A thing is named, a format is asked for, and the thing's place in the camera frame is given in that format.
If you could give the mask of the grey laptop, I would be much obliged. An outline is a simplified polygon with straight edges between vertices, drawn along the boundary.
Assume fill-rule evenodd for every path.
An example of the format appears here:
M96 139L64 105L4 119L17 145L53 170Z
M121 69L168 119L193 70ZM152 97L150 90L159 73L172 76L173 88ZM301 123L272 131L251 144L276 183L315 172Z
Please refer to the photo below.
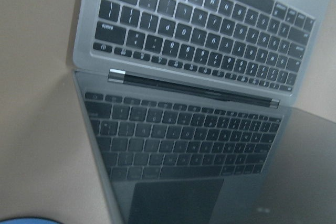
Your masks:
M247 213L328 0L81 0L74 81L115 223Z

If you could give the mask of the blue desk lamp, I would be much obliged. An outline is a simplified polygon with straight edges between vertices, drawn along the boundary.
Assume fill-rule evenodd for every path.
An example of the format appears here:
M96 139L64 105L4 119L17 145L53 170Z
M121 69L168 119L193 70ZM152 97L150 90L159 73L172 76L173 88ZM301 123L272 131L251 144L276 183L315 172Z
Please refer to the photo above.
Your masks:
M60 222L38 217L22 217L2 220L1 224L60 224Z

